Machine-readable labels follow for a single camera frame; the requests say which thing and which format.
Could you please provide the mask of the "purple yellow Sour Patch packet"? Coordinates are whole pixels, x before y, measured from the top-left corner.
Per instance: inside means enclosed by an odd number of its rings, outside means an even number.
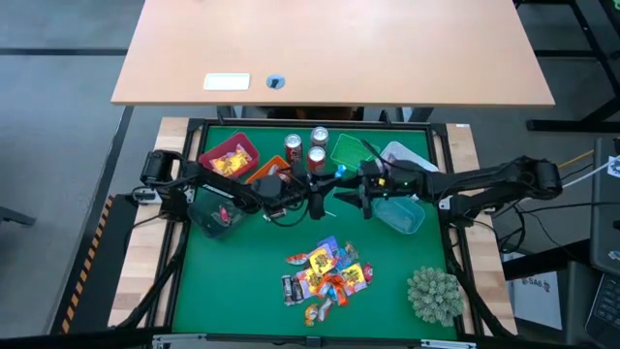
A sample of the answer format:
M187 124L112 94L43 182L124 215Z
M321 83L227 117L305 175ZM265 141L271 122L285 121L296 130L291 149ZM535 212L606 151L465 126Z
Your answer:
M367 287L363 269L359 263L350 265L340 271L344 280L344 290L347 296L357 293Z
M317 275L324 275L336 267L336 258L328 244L317 247L308 257L311 269Z
M312 269L306 269L298 272L296 278L301 286L303 297L308 299L315 297L321 284L322 278Z

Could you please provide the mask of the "black yellow hazard strip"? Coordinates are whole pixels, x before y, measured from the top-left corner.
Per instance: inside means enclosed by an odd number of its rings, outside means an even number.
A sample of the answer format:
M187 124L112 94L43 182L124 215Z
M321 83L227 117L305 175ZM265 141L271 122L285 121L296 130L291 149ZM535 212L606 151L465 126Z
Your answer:
M60 303L53 316L51 334L69 333L71 325L77 317L80 297L84 292L86 279L92 269L93 260L113 201L114 195L109 195L98 210L99 215L89 217L87 220L86 229L81 236L76 256L70 267L69 277L61 293Z

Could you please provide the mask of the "pale green coral ornament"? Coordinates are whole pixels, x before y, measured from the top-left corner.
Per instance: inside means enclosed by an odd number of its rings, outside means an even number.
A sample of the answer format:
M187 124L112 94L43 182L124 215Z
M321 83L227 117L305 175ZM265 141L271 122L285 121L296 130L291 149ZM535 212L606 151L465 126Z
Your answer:
M415 315L425 323L453 327L463 313L463 298L455 275L422 267L407 279L408 301Z

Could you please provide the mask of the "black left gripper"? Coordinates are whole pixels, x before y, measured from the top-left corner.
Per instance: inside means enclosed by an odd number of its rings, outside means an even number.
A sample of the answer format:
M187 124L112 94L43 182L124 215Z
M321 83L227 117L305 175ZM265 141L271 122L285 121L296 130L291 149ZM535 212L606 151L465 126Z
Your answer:
M325 196L338 187L341 177L313 174L301 164L293 164L290 182L267 175L251 184L252 195L263 214L284 208L287 213L303 210L301 219L319 220L326 216Z

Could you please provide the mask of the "teal clear plastic bin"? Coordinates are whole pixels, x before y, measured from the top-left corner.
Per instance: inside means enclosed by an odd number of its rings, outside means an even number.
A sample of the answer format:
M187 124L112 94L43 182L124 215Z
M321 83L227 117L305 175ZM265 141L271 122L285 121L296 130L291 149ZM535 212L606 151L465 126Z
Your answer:
M403 235L415 233L425 219L424 209L410 197L393 197L376 200L373 214Z

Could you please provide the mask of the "dark clear plastic bin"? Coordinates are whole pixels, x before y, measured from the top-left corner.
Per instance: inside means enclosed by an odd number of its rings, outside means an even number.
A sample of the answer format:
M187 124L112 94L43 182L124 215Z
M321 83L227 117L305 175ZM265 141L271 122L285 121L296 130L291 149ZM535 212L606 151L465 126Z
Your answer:
M232 219L230 225L222 223L219 217L219 205L227 209ZM245 219L246 213L236 207L230 199L201 189L188 207L188 216L207 238L223 238Z

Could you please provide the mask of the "green plastic basket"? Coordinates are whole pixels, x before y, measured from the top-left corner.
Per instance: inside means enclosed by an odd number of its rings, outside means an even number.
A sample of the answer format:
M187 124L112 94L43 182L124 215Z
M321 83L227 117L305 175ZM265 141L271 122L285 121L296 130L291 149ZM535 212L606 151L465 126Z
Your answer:
M345 165L355 172L362 161L374 161L381 151L377 132L351 132L339 134L330 146L329 160L334 165Z

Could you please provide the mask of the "blue candy packet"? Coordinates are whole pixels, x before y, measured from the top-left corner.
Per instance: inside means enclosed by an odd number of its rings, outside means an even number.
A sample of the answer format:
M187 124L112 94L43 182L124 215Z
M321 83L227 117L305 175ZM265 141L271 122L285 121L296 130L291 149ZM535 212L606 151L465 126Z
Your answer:
M336 257L336 268L338 270L343 270L348 268L358 259L358 252L350 241L346 241L345 245L338 249Z

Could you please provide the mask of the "silver metal bracket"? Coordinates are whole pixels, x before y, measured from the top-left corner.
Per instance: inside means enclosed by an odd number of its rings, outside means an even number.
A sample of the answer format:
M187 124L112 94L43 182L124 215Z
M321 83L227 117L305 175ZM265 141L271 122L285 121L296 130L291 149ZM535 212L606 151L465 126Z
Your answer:
M170 349L172 344L207 341L206 333L167 333L152 337L152 349Z
M478 349L473 342L422 339L420 347L425 349Z

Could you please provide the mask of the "white labelled box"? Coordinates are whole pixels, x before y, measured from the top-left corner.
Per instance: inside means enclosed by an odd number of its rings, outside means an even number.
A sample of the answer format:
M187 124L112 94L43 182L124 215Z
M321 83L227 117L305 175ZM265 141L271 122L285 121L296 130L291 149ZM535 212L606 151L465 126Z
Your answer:
M556 272L512 280L510 289L513 314L517 319L563 329Z

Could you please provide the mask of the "grey equipment case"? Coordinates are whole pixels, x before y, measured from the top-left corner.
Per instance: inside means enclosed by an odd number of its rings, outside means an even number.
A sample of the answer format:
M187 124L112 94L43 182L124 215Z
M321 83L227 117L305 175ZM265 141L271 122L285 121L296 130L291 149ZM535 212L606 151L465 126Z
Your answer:
M590 260L620 276L620 140L597 139L594 148Z

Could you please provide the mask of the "orange plastic basket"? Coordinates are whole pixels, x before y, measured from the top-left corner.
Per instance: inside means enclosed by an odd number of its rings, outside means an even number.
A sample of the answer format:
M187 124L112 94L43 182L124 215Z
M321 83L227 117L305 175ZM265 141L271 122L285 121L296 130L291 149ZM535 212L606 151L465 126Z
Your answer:
M267 167L269 165L272 164L281 164L282 166L284 165L289 165L290 164L283 159L281 156L279 155L275 155L272 158L270 158L264 165L262 165L254 174L252 174L247 180L246 180L246 184L252 184L253 182L255 182L258 179L261 179L265 176L267 176Z

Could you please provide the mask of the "red Coca-Cola can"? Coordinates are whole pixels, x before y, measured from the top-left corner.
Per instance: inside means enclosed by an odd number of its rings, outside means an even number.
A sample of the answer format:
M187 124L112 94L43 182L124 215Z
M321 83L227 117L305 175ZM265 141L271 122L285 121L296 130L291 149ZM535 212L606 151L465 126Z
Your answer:
M303 143L300 135L289 134L284 140L285 155L287 161L301 163L303 158Z

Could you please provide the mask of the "red plastic bin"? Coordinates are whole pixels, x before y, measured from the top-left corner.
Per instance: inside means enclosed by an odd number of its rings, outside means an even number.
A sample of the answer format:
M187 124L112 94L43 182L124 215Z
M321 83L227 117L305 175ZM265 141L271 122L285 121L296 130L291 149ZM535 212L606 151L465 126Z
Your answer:
M230 156L239 146L243 147L253 158L253 160L248 165L238 169L234 174L225 177L242 178L251 171L253 171L260 162L259 151L244 133L237 133L226 139L225 141L219 143L217 146L209 149L208 151L206 151L206 153L202 154L199 157L199 162L207 169L213 171L216 174L219 174L213 170L210 161L212 159L220 158L222 156Z

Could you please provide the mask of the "white plastic bin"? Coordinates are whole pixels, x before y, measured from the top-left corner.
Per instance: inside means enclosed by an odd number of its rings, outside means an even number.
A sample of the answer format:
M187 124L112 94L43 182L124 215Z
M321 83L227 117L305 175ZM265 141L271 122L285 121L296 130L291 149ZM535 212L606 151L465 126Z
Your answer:
M381 152L381 157L389 162L393 162L394 160L407 160L416 163L427 171L439 171L436 165L422 158L417 153L410 150L405 145L399 142L388 143L384 150Z

